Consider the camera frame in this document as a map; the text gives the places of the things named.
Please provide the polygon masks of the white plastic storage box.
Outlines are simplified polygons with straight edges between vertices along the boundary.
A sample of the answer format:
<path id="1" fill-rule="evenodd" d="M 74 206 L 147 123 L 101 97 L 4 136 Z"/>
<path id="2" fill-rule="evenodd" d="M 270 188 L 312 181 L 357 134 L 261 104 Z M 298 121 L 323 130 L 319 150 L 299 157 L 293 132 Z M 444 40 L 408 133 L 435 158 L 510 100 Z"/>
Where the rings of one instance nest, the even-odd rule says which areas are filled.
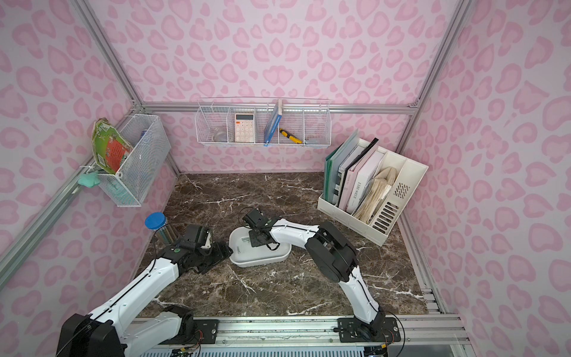
<path id="1" fill-rule="evenodd" d="M 291 245 L 274 244 L 253 247 L 251 245 L 248 228 L 236 228 L 229 236 L 229 247 L 233 253 L 230 261 L 240 268 L 262 266 L 280 263 L 287 259 L 291 253 Z"/>

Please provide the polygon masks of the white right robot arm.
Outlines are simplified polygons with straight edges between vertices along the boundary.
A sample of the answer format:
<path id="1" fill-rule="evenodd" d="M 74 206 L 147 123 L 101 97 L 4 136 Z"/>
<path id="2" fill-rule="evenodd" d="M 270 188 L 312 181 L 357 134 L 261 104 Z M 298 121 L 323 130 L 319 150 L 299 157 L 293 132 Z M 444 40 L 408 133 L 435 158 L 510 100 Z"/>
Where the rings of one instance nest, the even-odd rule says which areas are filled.
<path id="1" fill-rule="evenodd" d="M 263 216 L 257 208 L 242 218 L 250 228 L 253 246 L 289 244 L 305 249 L 321 273 L 339 284 L 353 309 L 353 315 L 367 327 L 385 322 L 385 311 L 373 298 L 358 263 L 354 245 L 331 222 L 318 226 L 292 223 L 284 218 Z"/>

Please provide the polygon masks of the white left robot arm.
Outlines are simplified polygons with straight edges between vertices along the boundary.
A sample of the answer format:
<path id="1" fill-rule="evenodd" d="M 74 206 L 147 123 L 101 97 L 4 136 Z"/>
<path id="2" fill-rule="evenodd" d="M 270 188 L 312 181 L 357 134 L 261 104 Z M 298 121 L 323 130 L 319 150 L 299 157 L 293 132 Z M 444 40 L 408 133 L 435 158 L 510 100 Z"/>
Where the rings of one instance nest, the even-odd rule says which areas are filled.
<path id="1" fill-rule="evenodd" d="M 86 315 L 74 314 L 62 325 L 58 356 L 139 356 L 153 347 L 171 343 L 199 346 L 206 333 L 188 308 L 168 306 L 139 327 L 131 324 L 166 287 L 187 272 L 206 274 L 228 259 L 232 249 L 214 242 L 205 226 L 187 226 L 184 234 L 165 225 L 154 237 L 164 243 L 152 262 L 134 281 Z"/>

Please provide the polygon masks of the blue lidded metal can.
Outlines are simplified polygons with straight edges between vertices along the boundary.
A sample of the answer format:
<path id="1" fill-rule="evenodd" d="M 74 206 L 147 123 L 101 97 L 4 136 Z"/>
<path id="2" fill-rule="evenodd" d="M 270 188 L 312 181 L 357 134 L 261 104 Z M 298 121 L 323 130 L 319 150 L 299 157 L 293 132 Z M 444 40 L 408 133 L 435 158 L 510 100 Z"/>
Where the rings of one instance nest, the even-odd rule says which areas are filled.
<path id="1" fill-rule="evenodd" d="M 154 236 L 160 239 L 165 245 L 171 245 L 178 239 L 178 233 L 168 223 L 167 217 L 162 212 L 150 214 L 145 219 L 145 226 L 154 232 Z"/>

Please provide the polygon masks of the yellow utility knife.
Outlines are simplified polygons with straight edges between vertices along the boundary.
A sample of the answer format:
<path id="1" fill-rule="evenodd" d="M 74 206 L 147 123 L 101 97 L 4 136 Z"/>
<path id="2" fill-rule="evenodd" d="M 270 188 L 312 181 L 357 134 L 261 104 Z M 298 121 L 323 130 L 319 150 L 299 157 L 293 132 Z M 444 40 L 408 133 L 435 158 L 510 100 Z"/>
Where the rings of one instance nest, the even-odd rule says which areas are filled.
<path id="1" fill-rule="evenodd" d="M 301 141 L 299 138 L 297 138 L 296 136 L 292 135 L 290 132 L 288 132 L 285 129 L 280 129 L 280 134 L 286 138 L 288 138 L 288 140 L 292 141 L 295 144 L 303 144 L 303 141 Z"/>

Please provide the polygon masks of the blue book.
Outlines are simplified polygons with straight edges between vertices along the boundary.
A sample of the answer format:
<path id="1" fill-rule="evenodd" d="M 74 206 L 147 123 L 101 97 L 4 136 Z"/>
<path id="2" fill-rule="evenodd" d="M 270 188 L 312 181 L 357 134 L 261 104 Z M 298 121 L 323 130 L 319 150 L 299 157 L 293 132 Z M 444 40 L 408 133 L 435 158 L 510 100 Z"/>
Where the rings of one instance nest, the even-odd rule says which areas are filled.
<path id="1" fill-rule="evenodd" d="M 264 137 L 263 137 L 264 144 L 269 144 L 272 141 L 272 138 L 279 127 L 282 116 L 283 116 L 283 100 L 278 99 L 274 106 L 272 114 L 269 117 L 269 121 L 266 124 L 266 128 L 264 130 Z"/>

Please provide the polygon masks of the black binder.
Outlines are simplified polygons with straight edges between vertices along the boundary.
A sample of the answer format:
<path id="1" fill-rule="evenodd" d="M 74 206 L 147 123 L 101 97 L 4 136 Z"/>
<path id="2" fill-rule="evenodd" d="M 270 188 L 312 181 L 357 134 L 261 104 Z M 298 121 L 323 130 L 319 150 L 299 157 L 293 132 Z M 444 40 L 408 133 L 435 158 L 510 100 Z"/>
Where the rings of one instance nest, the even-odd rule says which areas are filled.
<path id="1" fill-rule="evenodd" d="M 334 189 L 334 198 L 332 201 L 338 208 L 344 211 L 348 208 L 349 200 L 352 197 L 353 188 L 357 180 L 356 177 L 361 168 L 377 150 L 378 142 L 379 140 L 374 138 L 366 147 L 356 145 L 353 151 L 340 165 L 340 176 L 338 184 Z"/>

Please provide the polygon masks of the green folder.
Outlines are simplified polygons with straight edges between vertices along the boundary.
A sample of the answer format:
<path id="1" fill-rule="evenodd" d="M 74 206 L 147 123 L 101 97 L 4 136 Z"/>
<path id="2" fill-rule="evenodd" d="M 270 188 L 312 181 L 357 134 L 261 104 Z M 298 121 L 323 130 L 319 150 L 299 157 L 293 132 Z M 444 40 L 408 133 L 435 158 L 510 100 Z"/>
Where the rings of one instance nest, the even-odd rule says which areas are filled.
<path id="1" fill-rule="evenodd" d="M 360 140 L 359 131 L 355 130 L 334 152 L 326 157 L 324 171 L 324 200 L 332 203 L 335 183 L 341 163 L 350 155 Z"/>

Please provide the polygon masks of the clear tape roll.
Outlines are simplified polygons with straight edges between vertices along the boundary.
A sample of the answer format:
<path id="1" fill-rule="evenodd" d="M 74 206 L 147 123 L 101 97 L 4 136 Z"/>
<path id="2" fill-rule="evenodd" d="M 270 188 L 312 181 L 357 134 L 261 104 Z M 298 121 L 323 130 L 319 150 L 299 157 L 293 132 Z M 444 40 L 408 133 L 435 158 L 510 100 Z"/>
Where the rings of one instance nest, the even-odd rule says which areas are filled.
<path id="1" fill-rule="evenodd" d="M 213 130 L 212 142 L 215 143 L 228 143 L 228 131 L 227 127 L 216 127 Z"/>

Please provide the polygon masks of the white calculator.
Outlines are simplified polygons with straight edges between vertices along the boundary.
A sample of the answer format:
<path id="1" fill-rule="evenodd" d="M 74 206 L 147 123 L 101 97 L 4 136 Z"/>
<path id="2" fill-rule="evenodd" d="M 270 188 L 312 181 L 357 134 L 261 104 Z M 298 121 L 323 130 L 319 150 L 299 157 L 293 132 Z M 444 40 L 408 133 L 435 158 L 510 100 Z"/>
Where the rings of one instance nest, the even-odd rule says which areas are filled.
<path id="1" fill-rule="evenodd" d="M 255 123 L 253 113 L 235 114 L 234 140 L 237 143 L 255 142 Z"/>

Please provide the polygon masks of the pink white binder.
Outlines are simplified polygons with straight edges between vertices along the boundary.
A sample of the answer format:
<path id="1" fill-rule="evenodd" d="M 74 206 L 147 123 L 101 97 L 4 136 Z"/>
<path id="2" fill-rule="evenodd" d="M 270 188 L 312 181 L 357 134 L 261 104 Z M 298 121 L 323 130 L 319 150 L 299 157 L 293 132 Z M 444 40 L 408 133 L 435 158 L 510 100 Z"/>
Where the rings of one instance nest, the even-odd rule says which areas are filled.
<path id="1" fill-rule="evenodd" d="M 385 152 L 382 152 L 377 145 L 377 150 L 369 158 L 367 163 L 361 168 L 357 175 L 357 180 L 353 188 L 352 197 L 349 200 L 348 208 L 345 210 L 348 214 L 356 212 L 358 206 L 364 199 L 370 180 L 378 172 L 378 166 L 382 162 Z"/>

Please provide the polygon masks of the beige paper stack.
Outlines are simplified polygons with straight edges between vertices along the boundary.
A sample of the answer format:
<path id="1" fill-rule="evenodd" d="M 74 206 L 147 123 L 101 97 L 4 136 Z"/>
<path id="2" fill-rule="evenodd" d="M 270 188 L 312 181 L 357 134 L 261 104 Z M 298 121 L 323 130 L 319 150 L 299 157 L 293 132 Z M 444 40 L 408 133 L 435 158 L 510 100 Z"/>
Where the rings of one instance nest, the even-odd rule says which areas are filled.
<path id="1" fill-rule="evenodd" d="M 396 177 L 397 170 L 394 167 L 387 167 L 377 173 L 370 183 L 364 201 L 353 216 L 363 223 L 370 224 L 374 214 L 381 207 L 390 189 L 395 184 Z"/>

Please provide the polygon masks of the beige desktop file organizer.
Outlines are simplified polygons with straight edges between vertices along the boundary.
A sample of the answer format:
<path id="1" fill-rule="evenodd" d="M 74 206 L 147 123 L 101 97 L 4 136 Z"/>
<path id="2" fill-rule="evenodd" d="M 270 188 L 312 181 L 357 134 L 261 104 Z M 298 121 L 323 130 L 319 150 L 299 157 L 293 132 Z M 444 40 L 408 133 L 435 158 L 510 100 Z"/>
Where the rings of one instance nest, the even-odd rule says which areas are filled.
<path id="1" fill-rule="evenodd" d="M 379 147 L 378 151 L 385 155 L 381 161 L 381 168 L 393 167 L 397 170 L 397 176 L 395 184 L 381 200 L 370 223 L 358 220 L 323 198 L 318 199 L 318 210 L 381 246 L 388 239 L 397 219 L 428 171 L 428 166 L 383 147 Z"/>

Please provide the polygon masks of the green red snack bag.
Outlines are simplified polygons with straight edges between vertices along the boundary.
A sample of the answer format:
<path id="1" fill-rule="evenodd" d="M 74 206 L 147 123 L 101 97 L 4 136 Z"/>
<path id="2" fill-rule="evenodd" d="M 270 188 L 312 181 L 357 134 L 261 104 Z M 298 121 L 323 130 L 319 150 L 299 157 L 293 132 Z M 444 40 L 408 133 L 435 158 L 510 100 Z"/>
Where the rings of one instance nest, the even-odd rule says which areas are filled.
<path id="1" fill-rule="evenodd" d="M 92 152 L 95 163 L 106 173 L 116 174 L 132 152 L 133 146 L 106 118 L 95 122 L 92 131 Z"/>

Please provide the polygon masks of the white mesh wall basket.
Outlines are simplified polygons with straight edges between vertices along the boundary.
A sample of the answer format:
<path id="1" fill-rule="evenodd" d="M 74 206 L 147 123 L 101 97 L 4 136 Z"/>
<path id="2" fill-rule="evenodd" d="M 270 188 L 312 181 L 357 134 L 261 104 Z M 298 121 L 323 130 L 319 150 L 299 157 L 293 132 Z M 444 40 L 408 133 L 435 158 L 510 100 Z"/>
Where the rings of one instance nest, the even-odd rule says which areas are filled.
<path id="1" fill-rule="evenodd" d="M 140 207 L 171 149 L 161 119 L 157 115 L 133 115 L 118 132 L 133 146 L 116 174 L 108 174 L 96 164 L 98 185 L 119 207 Z"/>

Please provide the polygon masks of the mint green wall hook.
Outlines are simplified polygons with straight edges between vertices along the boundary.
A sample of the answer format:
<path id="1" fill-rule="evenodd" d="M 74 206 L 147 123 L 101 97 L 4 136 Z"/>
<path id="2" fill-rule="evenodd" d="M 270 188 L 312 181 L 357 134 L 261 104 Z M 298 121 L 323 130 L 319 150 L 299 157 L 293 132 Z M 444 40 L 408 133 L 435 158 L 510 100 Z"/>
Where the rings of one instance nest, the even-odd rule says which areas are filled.
<path id="1" fill-rule="evenodd" d="M 87 188 L 92 188 L 92 187 L 98 186 L 100 183 L 101 183 L 101 180 L 99 178 L 98 172 L 81 174 L 78 181 L 77 181 L 77 184 L 79 184 L 83 187 L 87 187 Z"/>

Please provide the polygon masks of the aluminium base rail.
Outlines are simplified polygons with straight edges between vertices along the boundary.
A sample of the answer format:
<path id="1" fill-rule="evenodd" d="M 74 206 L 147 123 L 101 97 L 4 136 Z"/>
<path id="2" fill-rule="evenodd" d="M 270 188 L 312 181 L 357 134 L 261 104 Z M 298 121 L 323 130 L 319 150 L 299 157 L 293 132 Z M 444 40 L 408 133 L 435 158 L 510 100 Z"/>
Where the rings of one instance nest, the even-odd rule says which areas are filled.
<path id="1" fill-rule="evenodd" d="M 337 316 L 218 317 L 217 337 L 208 347 L 337 347 L 343 343 Z M 468 334 L 458 315 L 400 315 L 400 340 L 388 336 L 393 346 L 468 345 Z"/>

